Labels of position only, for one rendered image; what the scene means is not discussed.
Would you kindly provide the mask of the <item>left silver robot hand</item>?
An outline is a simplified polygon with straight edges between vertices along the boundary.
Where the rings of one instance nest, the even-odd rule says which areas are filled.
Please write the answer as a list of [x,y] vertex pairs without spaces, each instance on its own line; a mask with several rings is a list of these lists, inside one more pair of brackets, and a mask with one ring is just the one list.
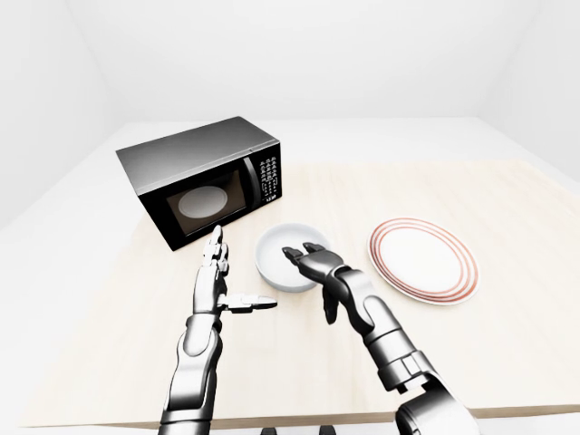
[[223,228],[216,225],[203,249],[203,261],[194,287],[193,313],[220,315],[223,311],[229,311],[249,314],[255,310],[277,307],[277,301],[269,296],[227,294],[225,278],[229,272],[228,256]]

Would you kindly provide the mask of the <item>black microwave oven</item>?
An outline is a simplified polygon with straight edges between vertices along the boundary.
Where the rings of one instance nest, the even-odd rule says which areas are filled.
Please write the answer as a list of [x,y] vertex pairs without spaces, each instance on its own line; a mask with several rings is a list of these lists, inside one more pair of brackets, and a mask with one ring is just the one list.
[[173,251],[282,196],[280,141],[242,117],[116,154]]

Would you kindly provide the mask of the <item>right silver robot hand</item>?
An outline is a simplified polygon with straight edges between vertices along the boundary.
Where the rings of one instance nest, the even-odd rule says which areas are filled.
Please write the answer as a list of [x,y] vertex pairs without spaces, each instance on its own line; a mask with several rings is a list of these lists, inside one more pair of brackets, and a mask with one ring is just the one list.
[[329,276],[336,267],[343,265],[343,259],[322,245],[304,242],[303,247],[305,254],[290,246],[283,247],[282,252],[302,276],[323,286],[325,318],[328,324],[333,324],[337,318],[339,301],[331,292]]

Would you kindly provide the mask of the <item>red-ringed white plate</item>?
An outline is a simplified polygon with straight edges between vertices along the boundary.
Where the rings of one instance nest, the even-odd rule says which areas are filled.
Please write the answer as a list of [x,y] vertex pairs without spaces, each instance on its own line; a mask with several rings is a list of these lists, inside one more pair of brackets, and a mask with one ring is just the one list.
[[395,289],[432,305],[457,305],[479,290],[472,251],[447,229],[416,217],[389,218],[372,230],[367,249]]

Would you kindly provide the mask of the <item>white bowl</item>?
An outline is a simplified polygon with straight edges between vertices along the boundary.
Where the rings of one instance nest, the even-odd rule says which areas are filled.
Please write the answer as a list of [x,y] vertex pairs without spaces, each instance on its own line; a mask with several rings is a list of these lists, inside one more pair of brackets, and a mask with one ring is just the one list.
[[274,289],[287,293],[302,293],[316,286],[316,282],[302,276],[283,253],[284,247],[305,251],[304,242],[330,247],[330,242],[323,233],[303,223],[275,225],[256,242],[256,269]]

